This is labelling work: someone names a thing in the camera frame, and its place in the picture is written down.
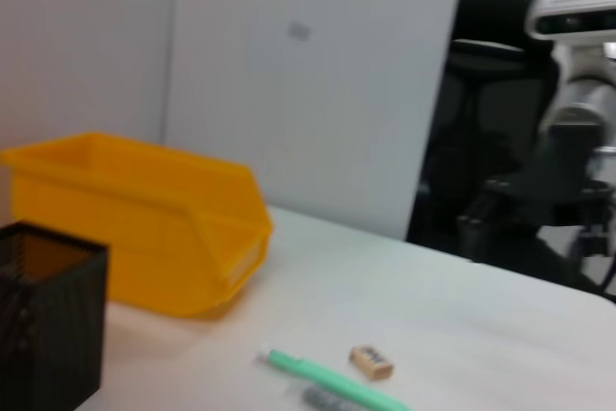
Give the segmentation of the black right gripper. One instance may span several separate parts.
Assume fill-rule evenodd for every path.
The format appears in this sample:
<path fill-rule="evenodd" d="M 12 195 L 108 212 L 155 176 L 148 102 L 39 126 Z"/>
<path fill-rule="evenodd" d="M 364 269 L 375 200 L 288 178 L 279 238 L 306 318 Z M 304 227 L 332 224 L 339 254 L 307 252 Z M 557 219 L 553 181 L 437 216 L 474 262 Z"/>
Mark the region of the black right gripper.
<path fill-rule="evenodd" d="M 458 218 L 461 255 L 486 263 L 504 203 L 511 214 L 536 226 L 583 226 L 583 257 L 608 257 L 614 188 L 598 180 L 591 165 L 604 147 L 600 123 L 552 123 L 518 170 L 493 177 Z"/>

